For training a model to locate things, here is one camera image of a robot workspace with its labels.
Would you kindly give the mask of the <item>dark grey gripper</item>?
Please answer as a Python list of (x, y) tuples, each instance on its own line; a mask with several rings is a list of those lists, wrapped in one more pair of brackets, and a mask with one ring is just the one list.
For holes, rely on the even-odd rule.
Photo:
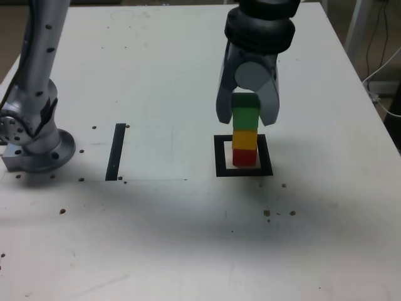
[(217, 118), (223, 124), (231, 121), (232, 93), (239, 87), (258, 96), (261, 122), (272, 125), (279, 113), (278, 54), (243, 51), (241, 56), (240, 50), (232, 43), (226, 45), (216, 98)]

